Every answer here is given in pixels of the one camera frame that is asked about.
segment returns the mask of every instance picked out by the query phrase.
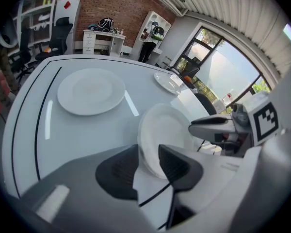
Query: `window frame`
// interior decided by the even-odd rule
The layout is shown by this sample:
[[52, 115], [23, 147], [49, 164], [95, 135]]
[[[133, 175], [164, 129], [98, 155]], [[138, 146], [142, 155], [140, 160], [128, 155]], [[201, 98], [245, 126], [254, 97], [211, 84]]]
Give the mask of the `window frame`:
[[[199, 34], [199, 32], [201, 32], [201, 30], [207, 30], [217, 36], [219, 36], [219, 41], [214, 45], [214, 47], [210, 47], [208, 46], [206, 43], [196, 39], [196, 35]], [[229, 40], [227, 40], [226, 38], [224, 38], [223, 36], [219, 35], [218, 33], [210, 30], [210, 29], [207, 29], [206, 27], [204, 26], [201, 26], [199, 28], [199, 30], [197, 31], [197, 33], [193, 36], [192, 40], [189, 42], [189, 44], [187, 45], [187, 47], [184, 49], [184, 51], [182, 52], [182, 54], [179, 56], [179, 58], [177, 59], [177, 61], [175, 62], [174, 64], [174, 69], [176, 69], [178, 72], [180, 72], [176, 66], [178, 65], [179, 61], [181, 58], [184, 58], [186, 59], [188, 62], [190, 62], [191, 64], [195, 65], [196, 67], [200, 68], [202, 66], [202, 64], [204, 64], [204, 62], [209, 58], [209, 56], [211, 55], [211, 53], [219, 46], [219, 44], [221, 43], [221, 41], [224, 40], [226, 41], [227, 43], [229, 43], [232, 47], [234, 47], [236, 50], [238, 50], [239, 53], [241, 53], [251, 64], [252, 66], [257, 70], [257, 72], [259, 73], [259, 75], [257, 76], [257, 78], [242, 92], [240, 93], [237, 98], [231, 102], [230, 104], [228, 104], [226, 106], [226, 108], [232, 106], [234, 103], [236, 103], [238, 100], [240, 100], [248, 91], [251, 92], [251, 94], [255, 94], [255, 91], [253, 90], [252, 86], [257, 82], [257, 80], [262, 77], [263, 80], [265, 81], [266, 85], [268, 86], [268, 88], [270, 89], [270, 91], [272, 90], [271, 86], [269, 85], [269, 83], [267, 82], [267, 80], [265, 79], [265, 77], [263, 76], [262, 72], [257, 68], [257, 66], [248, 58], [247, 55], [244, 54], [243, 51], [241, 51], [238, 47], [236, 47], [233, 43], [231, 43]], [[199, 64], [196, 64], [196, 62], [194, 62], [193, 60], [191, 60], [189, 57], [187, 57], [184, 53], [188, 50], [188, 48], [190, 47], [190, 45], [193, 43], [193, 42], [197, 42], [198, 44], [206, 47], [207, 49], [209, 49], [210, 51], [208, 52], [208, 54], [205, 56], [205, 58], [199, 63]]]

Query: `window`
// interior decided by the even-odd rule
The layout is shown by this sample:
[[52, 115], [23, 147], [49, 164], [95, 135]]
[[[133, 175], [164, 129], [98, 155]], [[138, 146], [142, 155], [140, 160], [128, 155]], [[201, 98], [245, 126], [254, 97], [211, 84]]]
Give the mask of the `window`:
[[234, 103], [259, 91], [270, 92], [260, 72], [240, 50], [205, 28], [191, 40], [175, 67], [212, 103], [221, 100], [226, 107], [222, 114], [231, 113]]

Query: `person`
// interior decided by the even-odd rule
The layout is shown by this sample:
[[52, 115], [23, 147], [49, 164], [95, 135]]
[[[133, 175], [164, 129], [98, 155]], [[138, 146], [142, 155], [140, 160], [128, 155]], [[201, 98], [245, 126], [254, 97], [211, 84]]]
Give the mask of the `person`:
[[149, 59], [151, 52], [155, 49], [158, 42], [159, 41], [152, 38], [151, 34], [149, 33], [142, 48], [141, 48], [141, 52], [140, 52], [138, 61], [146, 63], [147, 60]]
[[[8, 55], [6, 48], [0, 46], [0, 69], [10, 87], [10, 90], [17, 95], [20, 89], [19, 83], [17, 82], [16, 78], [14, 77], [11, 66], [9, 63]], [[12, 106], [11, 99], [6, 95], [4, 92], [3, 87], [0, 84], [0, 102], [6, 108], [10, 109]]]

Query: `backpack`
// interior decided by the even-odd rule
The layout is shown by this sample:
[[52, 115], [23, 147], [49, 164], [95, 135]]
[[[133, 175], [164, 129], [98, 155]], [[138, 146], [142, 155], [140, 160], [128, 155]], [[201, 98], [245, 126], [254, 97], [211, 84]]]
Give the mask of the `backpack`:
[[163, 41], [165, 31], [162, 27], [158, 26], [158, 24], [151, 31], [151, 37], [158, 41]]
[[98, 31], [102, 32], [111, 32], [113, 29], [113, 20], [110, 17], [106, 17], [98, 22]]

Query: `desk drawer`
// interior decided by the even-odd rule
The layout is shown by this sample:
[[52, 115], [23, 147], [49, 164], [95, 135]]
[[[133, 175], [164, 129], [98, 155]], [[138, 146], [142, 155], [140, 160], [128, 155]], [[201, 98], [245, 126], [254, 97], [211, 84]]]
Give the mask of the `desk drawer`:
[[83, 54], [94, 54], [94, 48], [83, 48]]
[[88, 40], [83, 41], [83, 47], [84, 48], [93, 48], [94, 47], [94, 41], [88, 41]]
[[83, 41], [95, 41], [96, 35], [94, 33], [84, 33]]

